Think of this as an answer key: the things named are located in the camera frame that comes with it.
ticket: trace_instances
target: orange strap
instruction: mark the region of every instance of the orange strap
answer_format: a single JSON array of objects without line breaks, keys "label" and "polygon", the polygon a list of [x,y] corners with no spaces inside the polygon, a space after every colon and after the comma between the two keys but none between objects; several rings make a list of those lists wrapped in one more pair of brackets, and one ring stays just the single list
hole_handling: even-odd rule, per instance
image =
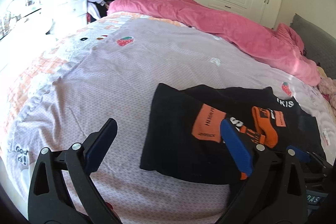
[{"label": "orange strap", "polygon": [[278,143],[278,134],[271,124],[269,110],[254,106],[252,116],[256,131],[266,135],[265,145],[274,148]]}]

